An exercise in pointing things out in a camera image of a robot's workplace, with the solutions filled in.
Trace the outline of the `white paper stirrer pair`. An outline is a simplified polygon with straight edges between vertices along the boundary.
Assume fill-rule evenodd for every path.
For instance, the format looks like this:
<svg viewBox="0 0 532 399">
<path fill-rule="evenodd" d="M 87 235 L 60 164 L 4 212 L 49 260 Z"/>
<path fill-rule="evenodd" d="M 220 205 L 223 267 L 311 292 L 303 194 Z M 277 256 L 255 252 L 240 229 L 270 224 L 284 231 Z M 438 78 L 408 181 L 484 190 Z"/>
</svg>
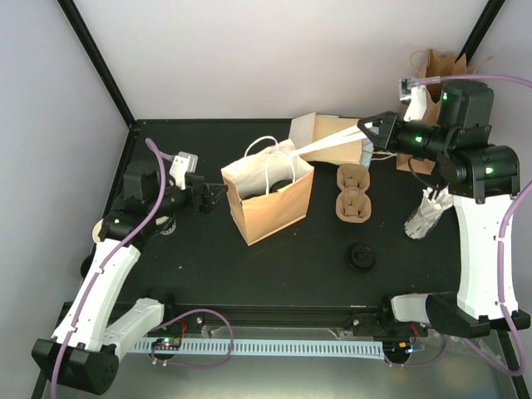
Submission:
<svg viewBox="0 0 532 399">
<path fill-rule="evenodd" d="M 365 135 L 357 128 L 357 126 L 352 126 L 347 129 L 341 130 L 325 138 L 314 141 L 311 144 L 308 144 L 300 149 L 293 150 L 288 153 L 288 156 L 295 157 L 300 155 L 305 155 L 317 150 L 323 150 L 331 148 L 337 145 L 343 145 L 354 141 L 364 140 Z"/>
</svg>

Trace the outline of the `orange paper bag white handles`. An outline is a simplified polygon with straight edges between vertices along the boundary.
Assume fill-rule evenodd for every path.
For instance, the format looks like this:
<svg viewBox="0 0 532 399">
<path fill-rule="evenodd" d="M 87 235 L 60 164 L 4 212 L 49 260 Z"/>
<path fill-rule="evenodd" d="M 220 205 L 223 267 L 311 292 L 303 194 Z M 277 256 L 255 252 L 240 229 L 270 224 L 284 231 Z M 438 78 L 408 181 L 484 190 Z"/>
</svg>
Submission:
<svg viewBox="0 0 532 399">
<path fill-rule="evenodd" d="M 262 136 L 248 146 L 243 157 L 221 169 L 228 186 L 231 216 L 247 245 L 256 244 L 307 215 L 314 167 L 300 156 L 288 156 L 293 150 L 290 139 L 277 141 L 270 135 Z M 270 193 L 270 186 L 279 180 L 293 183 Z M 267 194 L 244 200 L 262 190 Z"/>
</svg>

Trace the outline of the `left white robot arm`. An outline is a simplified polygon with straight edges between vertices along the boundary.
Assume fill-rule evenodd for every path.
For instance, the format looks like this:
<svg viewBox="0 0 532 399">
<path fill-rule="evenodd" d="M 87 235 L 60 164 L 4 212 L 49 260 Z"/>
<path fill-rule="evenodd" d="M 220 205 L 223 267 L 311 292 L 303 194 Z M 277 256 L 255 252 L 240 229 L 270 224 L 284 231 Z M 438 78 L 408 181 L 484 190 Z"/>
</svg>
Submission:
<svg viewBox="0 0 532 399">
<path fill-rule="evenodd" d="M 70 309 L 49 339 L 36 340 L 32 358 L 51 383 L 95 395 L 107 392 L 122 358 L 150 330 L 172 330 L 179 313 L 166 301 L 139 298 L 118 320 L 111 312 L 126 278 L 159 218 L 182 209 L 208 214 L 228 188 L 173 164 L 135 161 L 123 174 L 123 188 L 104 217 L 91 265 Z"/>
</svg>

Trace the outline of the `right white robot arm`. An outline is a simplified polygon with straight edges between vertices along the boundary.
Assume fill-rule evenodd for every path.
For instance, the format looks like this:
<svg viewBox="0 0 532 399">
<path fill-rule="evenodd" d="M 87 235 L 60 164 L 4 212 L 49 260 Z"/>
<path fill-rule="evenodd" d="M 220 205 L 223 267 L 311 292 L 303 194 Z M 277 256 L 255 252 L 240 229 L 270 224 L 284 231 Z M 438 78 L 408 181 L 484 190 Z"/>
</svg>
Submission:
<svg viewBox="0 0 532 399">
<path fill-rule="evenodd" d="M 472 76 L 437 77 L 441 105 L 433 125 L 423 122 L 431 79 L 400 82 L 404 116 L 393 111 L 361 119 L 358 129 L 376 148 L 436 162 L 458 219 L 461 279 L 454 293 L 411 293 L 388 299 L 379 328 L 396 335 L 408 322 L 451 336 L 484 337 L 531 324 L 512 281 L 512 213 L 523 198 L 514 150 L 492 145 L 493 91 Z"/>
</svg>

